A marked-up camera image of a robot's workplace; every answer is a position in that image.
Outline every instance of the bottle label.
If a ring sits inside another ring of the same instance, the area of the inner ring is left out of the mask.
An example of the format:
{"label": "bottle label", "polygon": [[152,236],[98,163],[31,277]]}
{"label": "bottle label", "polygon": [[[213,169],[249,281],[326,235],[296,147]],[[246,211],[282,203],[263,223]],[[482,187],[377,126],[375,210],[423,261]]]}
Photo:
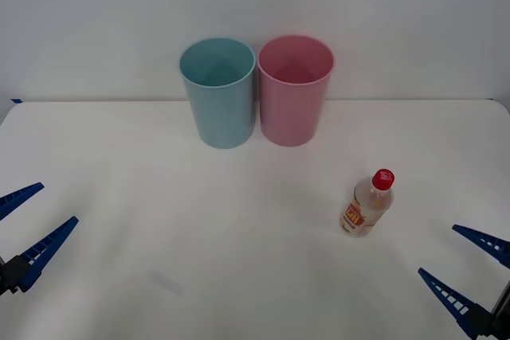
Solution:
{"label": "bottle label", "polygon": [[354,197],[349,207],[341,215],[340,225],[348,233],[360,236],[366,235],[372,230],[372,227],[374,227],[383,213],[384,211],[372,217],[365,217],[362,215],[362,210],[356,197]]}
{"label": "bottle label", "polygon": [[358,232],[365,223],[365,218],[361,215],[361,208],[359,207],[356,198],[352,198],[351,204],[345,210],[340,218],[340,224],[343,229],[349,233]]}

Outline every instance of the red bottle cap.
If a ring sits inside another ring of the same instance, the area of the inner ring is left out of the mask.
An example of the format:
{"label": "red bottle cap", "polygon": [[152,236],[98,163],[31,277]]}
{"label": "red bottle cap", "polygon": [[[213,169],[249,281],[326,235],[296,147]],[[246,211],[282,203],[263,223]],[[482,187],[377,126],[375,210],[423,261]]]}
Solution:
{"label": "red bottle cap", "polygon": [[379,190],[388,190],[391,185],[393,185],[393,181],[395,180],[395,176],[388,169],[377,170],[375,176],[372,178],[372,185],[376,189]]}

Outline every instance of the blue cup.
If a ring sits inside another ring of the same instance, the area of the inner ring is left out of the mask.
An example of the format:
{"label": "blue cup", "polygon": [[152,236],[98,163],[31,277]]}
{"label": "blue cup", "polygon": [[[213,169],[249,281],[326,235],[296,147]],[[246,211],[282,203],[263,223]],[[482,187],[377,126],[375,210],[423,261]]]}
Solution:
{"label": "blue cup", "polygon": [[248,45],[226,37],[199,41],[182,54],[179,69],[207,145],[236,147],[253,133],[255,62]]}

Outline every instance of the white wall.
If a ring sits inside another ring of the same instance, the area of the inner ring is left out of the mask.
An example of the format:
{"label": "white wall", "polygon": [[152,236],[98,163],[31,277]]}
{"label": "white wall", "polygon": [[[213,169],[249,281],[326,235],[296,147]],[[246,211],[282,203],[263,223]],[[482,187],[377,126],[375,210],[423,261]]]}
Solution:
{"label": "white wall", "polygon": [[192,41],[280,33],[331,45],[330,97],[510,96],[509,0],[0,0],[0,99],[183,98]]}

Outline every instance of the plastic bottle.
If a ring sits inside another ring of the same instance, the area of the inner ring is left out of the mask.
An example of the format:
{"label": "plastic bottle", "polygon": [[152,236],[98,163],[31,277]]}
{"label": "plastic bottle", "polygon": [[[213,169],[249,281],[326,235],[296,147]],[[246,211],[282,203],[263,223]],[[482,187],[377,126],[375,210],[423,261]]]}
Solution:
{"label": "plastic bottle", "polygon": [[373,178],[365,178],[354,188],[351,204],[340,216],[340,226],[352,236],[367,235],[393,202],[391,185],[395,177],[381,169]]}

